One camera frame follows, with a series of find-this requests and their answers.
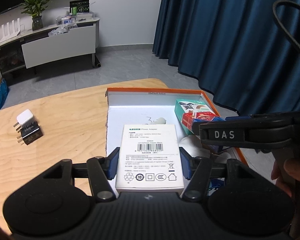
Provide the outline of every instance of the house icon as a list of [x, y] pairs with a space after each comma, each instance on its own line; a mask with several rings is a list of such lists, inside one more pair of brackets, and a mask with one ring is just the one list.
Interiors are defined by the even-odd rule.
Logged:
[[168, 179], [169, 179], [169, 180], [177, 180], [177, 176], [174, 175], [174, 173], [171, 173], [171, 174], [168, 176]]

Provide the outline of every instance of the black and green package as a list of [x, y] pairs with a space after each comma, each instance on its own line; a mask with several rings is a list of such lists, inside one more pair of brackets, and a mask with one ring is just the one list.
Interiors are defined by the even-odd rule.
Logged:
[[70, 2], [71, 15], [77, 15], [77, 13], [89, 13], [89, 0], [77, 0]]

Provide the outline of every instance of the human hand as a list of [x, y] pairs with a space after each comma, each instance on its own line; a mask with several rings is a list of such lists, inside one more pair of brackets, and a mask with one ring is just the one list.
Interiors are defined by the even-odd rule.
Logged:
[[[300, 181], [300, 159], [293, 158], [286, 160], [283, 164], [283, 168], [288, 175]], [[274, 162], [273, 170], [271, 172], [271, 179], [277, 179], [275, 185], [286, 192], [290, 197], [292, 196], [291, 189], [283, 181], [280, 168], [276, 161]]]

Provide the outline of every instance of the barcode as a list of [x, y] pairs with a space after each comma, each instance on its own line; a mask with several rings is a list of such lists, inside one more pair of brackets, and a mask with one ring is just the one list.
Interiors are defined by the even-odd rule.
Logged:
[[162, 143], [139, 143], [138, 152], [161, 152], [163, 151]]

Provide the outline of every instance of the recycling symbol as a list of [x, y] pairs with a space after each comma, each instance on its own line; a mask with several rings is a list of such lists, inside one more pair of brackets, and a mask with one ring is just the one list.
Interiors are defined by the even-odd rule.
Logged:
[[126, 181], [132, 181], [134, 179], [134, 176], [131, 172], [127, 172], [127, 174], [124, 175], [123, 177]]

